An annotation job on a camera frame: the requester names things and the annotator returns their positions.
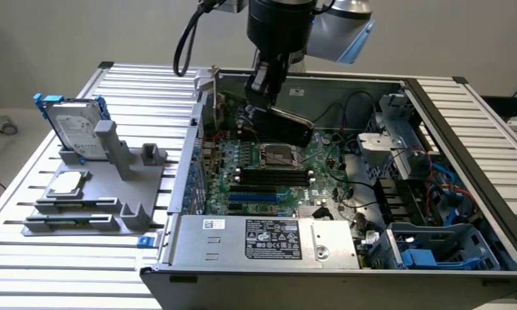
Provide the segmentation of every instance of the metal frame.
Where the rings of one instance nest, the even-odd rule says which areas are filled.
[[[333,79],[364,77],[360,74],[344,73],[329,73],[326,76]],[[366,75],[366,79],[385,81],[404,78],[417,79],[446,123],[456,126],[453,131],[458,139],[464,139],[464,135],[465,138],[472,137],[473,134],[474,137],[501,135],[501,131],[488,117],[456,116],[457,113],[453,112],[452,107],[457,109],[461,107],[457,111],[464,107],[476,108],[480,112],[481,110],[472,96],[450,78]],[[173,112],[177,107],[190,104],[190,101],[196,102],[193,87],[193,78],[174,78],[170,67],[117,63],[110,68],[99,68],[95,71],[78,97],[89,98],[94,94],[102,94],[106,99],[109,98],[107,106],[113,107],[113,119],[121,123],[118,135],[129,143],[146,139],[167,147],[169,139],[183,139],[187,121],[181,121],[179,114],[175,117],[165,116],[165,114]],[[480,149],[469,140],[462,140],[462,143],[485,175],[490,177],[492,183],[500,186],[509,179],[493,178],[498,176],[494,173],[500,172],[490,169],[497,165],[485,163],[486,155],[480,150],[494,150],[490,155],[493,156],[500,153],[501,149]],[[33,209],[22,202],[38,198],[42,192],[39,187],[46,186],[49,182],[51,174],[39,172],[53,171],[58,166],[57,145],[58,142],[50,133],[0,199],[0,309],[71,309],[73,307],[78,309],[103,307],[107,309],[159,309],[158,303],[134,272],[137,266],[155,262],[159,253],[157,249],[137,249],[137,237],[23,238],[19,234],[21,225],[17,221]],[[175,150],[171,151],[171,154],[173,158],[179,158],[181,154]],[[506,149],[505,157],[517,160],[517,151]],[[147,231],[149,234],[157,234],[157,231],[162,230],[162,224],[166,230],[170,230],[169,227],[177,222],[177,214],[166,215],[175,186],[177,170],[177,164],[165,165],[162,183],[157,193],[154,223]],[[167,242],[167,238],[169,236],[165,237],[162,244]],[[445,272],[445,274],[452,278],[460,276],[456,272]],[[500,273],[500,275],[514,277],[517,273]],[[388,285],[393,284],[394,287],[402,283],[401,276],[396,273],[378,276]],[[349,294],[349,285],[354,287],[368,285],[362,281],[362,276],[353,278],[360,281],[348,282],[344,288],[345,294]],[[472,279],[474,282],[468,282],[472,285],[481,283],[474,275]],[[441,278],[432,279],[429,283],[448,284]],[[429,283],[425,283],[425,292],[436,289],[429,286]]]
[[[221,71],[221,75],[245,75],[248,73],[249,72],[244,70]],[[380,79],[369,76],[337,76],[326,73],[304,73],[292,75],[297,79],[349,79],[380,82]],[[390,83],[398,83],[402,86],[409,98],[412,98],[413,105],[424,121],[424,127],[426,128],[425,131],[429,131],[433,135],[434,141],[430,140],[430,143],[445,153],[454,165],[456,172],[464,180],[468,190],[476,197],[490,226],[494,228],[496,235],[498,236],[498,239],[501,240],[513,260],[517,262],[517,217],[512,213],[506,202],[500,196],[498,191],[490,183],[480,165],[476,162],[476,159],[465,147],[465,141],[468,140],[457,136],[448,125],[446,120],[448,117],[456,117],[462,121],[466,121],[469,117],[472,119],[486,119],[486,115],[489,114],[485,110],[488,107],[486,104],[478,101],[478,98],[473,96],[466,87],[461,87],[453,81],[444,81],[441,83],[438,81],[425,79],[424,83],[426,85],[438,84],[436,86],[422,86],[418,80],[413,78],[384,77],[384,82],[386,81]],[[448,99],[440,103],[441,107],[433,103],[436,98]],[[458,112],[453,112],[450,108],[445,109],[445,107],[454,107],[453,99],[456,99],[456,102],[468,99],[474,104],[474,108],[472,107],[466,111],[458,110]],[[500,125],[494,119],[490,119],[490,122],[494,126]],[[497,129],[500,129],[498,134],[505,135],[508,133],[505,128],[497,127]],[[159,303],[174,308],[200,308],[210,307],[210,305],[214,307],[229,308],[234,307],[237,303],[244,302],[245,300],[248,309],[260,309],[264,305],[260,303],[261,299],[258,296],[276,294],[276,291],[282,289],[280,283],[290,286],[296,284],[293,281],[298,281],[298,286],[302,290],[314,291],[314,296],[329,295],[334,309],[350,302],[361,303],[365,300],[370,300],[376,295],[376,293],[369,294],[364,292],[360,296],[354,296],[349,293],[341,293],[341,296],[338,296],[334,292],[340,290],[342,292],[346,287],[346,285],[340,286],[341,282],[358,286],[364,285],[364,283],[369,281],[372,286],[382,287],[384,295],[397,298],[401,291],[413,291],[416,293],[422,291],[424,287],[421,287],[418,283],[422,283],[424,281],[426,281],[426,283],[448,281],[445,288],[448,286],[454,288],[461,287],[460,292],[454,292],[452,296],[456,297],[456,300],[460,300],[460,303],[454,304],[457,309],[469,309],[469,307],[477,306],[474,303],[485,302],[493,298],[498,298],[501,295],[508,295],[509,298],[517,297],[517,294],[514,294],[517,292],[517,286],[514,286],[517,285],[517,271],[326,270],[298,268],[276,269],[258,267],[225,268],[208,267],[205,264],[193,267],[179,267],[177,265],[170,265],[174,248],[175,246],[181,246],[181,244],[177,243],[177,228],[178,221],[175,221],[169,228],[165,229],[165,234],[170,234],[171,237],[165,247],[159,263],[139,270],[142,280]],[[175,284],[178,277],[183,279],[181,281],[193,283],[190,289],[187,286]],[[400,283],[398,287],[394,286],[394,283],[388,285],[392,281],[398,282],[396,279],[398,277],[410,277],[413,280],[406,283]],[[481,280],[484,277],[490,278],[490,283]],[[477,279],[478,282],[469,282],[472,279]],[[492,286],[492,281],[505,281],[509,286],[506,288],[502,286],[500,287],[500,290],[492,291],[488,289],[488,287]],[[481,286],[484,288],[469,286],[478,285],[478,283],[482,283]],[[253,287],[256,289],[256,294],[253,295],[245,289],[240,289],[241,287]],[[458,297],[460,294],[468,291],[468,288],[476,290],[480,295],[469,295],[464,298]],[[430,290],[418,294],[433,294],[432,289],[434,288],[430,288]],[[201,292],[197,300],[189,297],[192,292],[196,291]],[[233,296],[233,300],[228,300],[229,298],[226,298],[225,292],[228,291],[230,292],[230,296]],[[430,295],[430,297],[417,297],[414,295],[413,302],[418,302],[418,299],[426,298],[424,302],[428,303],[433,296],[434,295]],[[398,300],[398,304],[401,306],[413,307],[413,304],[409,304],[410,300],[400,298],[396,300]],[[276,299],[276,301],[281,302],[281,304],[269,305],[273,307],[321,307],[324,302],[318,302],[313,296],[304,295],[293,296],[293,298],[288,296],[281,300]],[[390,304],[386,303],[386,301],[380,300],[377,303],[369,304],[368,306],[370,309],[384,309],[385,307],[389,307]],[[432,305],[433,309],[444,309],[445,307],[446,305],[444,304]]]

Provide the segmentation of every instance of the blue tab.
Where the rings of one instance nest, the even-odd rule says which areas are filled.
[[[103,120],[110,120],[110,114],[109,114],[109,111],[106,109],[106,102],[105,102],[105,99],[103,97],[101,96],[95,96],[95,102],[99,106],[99,111],[101,111],[101,119]]]
[[[138,249],[151,249],[154,245],[154,237],[139,236],[135,247]]]
[[[437,269],[433,252],[425,249],[408,249],[401,253],[404,265],[408,268]]]
[[[50,102],[61,102],[63,100],[63,97],[61,95],[47,95],[43,98],[43,101],[50,101]]]
[[[39,113],[41,113],[43,119],[49,119],[47,113],[45,112],[45,108],[43,108],[43,104],[42,104],[41,99],[42,99],[42,94],[41,93],[34,94],[34,96],[33,96],[34,105],[35,105],[37,109],[39,110]]]

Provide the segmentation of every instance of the blue latch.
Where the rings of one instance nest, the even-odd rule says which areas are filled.
[[[101,119],[110,120],[110,114],[109,114],[109,111],[106,110],[106,103],[105,103],[103,97],[97,96],[94,100],[99,106]]]
[[[46,102],[61,102],[63,100],[65,100],[65,98],[61,95],[47,95],[47,96],[45,96],[42,101],[46,101]]]
[[[138,249],[151,249],[154,247],[154,237],[139,236],[135,247]]]
[[[428,249],[408,249],[401,257],[409,269],[473,270],[481,262],[478,258],[468,258],[462,262],[436,262],[433,252]]]

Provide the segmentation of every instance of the warning label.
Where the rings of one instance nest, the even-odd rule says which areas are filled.
[[[246,220],[245,256],[252,260],[301,260],[298,221]]]

